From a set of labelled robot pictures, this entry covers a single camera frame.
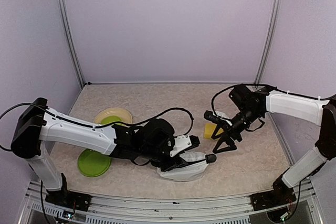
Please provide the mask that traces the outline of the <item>yellow sponge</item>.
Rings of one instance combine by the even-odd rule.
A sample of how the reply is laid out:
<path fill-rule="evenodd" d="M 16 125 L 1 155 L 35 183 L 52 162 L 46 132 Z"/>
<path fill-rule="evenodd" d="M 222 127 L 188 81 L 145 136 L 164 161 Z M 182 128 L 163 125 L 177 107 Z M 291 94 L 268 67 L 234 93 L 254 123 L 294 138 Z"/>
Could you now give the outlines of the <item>yellow sponge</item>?
<path fill-rule="evenodd" d="M 209 139 L 209 140 L 211 139 L 211 134 L 214 130 L 214 126 L 215 126 L 215 124 L 213 124 L 213 123 L 206 123 L 205 124 L 205 129 L 204 129 L 204 138 L 205 139 Z"/>

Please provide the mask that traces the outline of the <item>white drawstring pouch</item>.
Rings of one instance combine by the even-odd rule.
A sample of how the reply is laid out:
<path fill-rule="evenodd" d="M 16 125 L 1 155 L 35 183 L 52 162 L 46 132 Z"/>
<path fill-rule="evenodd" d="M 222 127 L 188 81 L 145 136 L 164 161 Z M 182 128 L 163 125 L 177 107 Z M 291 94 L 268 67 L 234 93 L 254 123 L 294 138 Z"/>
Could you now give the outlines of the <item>white drawstring pouch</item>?
<path fill-rule="evenodd" d="M 185 165 L 181 168 L 174 168 L 171 171 L 162 172 L 159 168 L 156 172 L 164 179 L 175 182 L 190 182 L 203 176 L 209 164 L 216 162 L 215 154 L 202 152 L 185 152 L 180 155 Z"/>

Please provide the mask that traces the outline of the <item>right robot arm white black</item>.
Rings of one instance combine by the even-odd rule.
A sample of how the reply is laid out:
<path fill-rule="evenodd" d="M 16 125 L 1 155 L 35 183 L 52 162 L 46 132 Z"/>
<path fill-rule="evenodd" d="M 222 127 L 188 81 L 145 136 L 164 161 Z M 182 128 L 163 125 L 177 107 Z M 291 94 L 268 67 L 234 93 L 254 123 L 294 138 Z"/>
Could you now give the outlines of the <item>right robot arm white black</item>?
<path fill-rule="evenodd" d="M 262 121 L 266 113 L 288 115 L 320 127 L 314 147 L 274 181 L 268 199 L 273 205 L 279 205 L 288 198 L 296 184 L 335 158 L 335 96 L 314 98 L 282 91 L 268 84 L 251 91 L 249 86 L 235 84 L 227 88 L 229 98 L 239 109 L 233 118 L 219 115 L 214 109 L 215 99 L 223 90 L 213 96 L 212 109 L 204 113 L 204 118 L 216 125 L 211 136 L 217 141 L 214 154 L 236 150 L 235 142 L 242 141 L 241 133 L 251 132 L 250 125 L 256 120 Z"/>

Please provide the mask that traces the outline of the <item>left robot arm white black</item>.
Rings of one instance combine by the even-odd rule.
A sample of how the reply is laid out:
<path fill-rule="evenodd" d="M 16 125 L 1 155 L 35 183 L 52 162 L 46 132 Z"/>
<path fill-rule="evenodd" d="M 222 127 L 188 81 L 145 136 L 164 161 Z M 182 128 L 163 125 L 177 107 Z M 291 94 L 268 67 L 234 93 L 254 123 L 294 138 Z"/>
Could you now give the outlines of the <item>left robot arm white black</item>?
<path fill-rule="evenodd" d="M 73 201 L 65 175 L 57 171 L 45 150 L 44 142 L 58 142 L 96 151 L 104 156 L 131 162 L 145 158 L 157 167 L 162 177 L 185 181 L 191 176 L 187 155 L 193 143 L 187 133 L 176 136 L 173 126 L 158 114 L 140 123 L 112 122 L 92 124 L 48 107 L 47 100 L 19 103 L 1 114 L 26 107 L 20 115 L 6 152 L 25 159 L 43 182 L 47 192 L 66 206 Z"/>

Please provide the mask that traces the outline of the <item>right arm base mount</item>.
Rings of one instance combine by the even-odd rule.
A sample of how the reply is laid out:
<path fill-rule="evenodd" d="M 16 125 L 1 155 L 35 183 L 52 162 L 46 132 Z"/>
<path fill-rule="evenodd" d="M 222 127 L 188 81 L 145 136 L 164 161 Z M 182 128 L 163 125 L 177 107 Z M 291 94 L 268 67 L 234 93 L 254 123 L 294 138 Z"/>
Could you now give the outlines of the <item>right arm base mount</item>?
<path fill-rule="evenodd" d="M 281 192 L 276 190 L 265 191 L 250 195 L 254 211 L 265 210 L 273 207 L 289 204 L 297 200 L 293 189 Z"/>

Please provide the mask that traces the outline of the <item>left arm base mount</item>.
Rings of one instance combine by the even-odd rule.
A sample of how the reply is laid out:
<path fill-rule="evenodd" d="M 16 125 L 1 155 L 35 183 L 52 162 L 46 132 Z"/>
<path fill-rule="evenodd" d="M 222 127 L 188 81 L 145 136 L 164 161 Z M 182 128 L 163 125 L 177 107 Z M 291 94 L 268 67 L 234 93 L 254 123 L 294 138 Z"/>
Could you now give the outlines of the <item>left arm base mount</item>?
<path fill-rule="evenodd" d="M 92 196 L 69 190 L 47 191 L 46 201 L 48 203 L 66 207 L 72 210 L 87 212 Z"/>

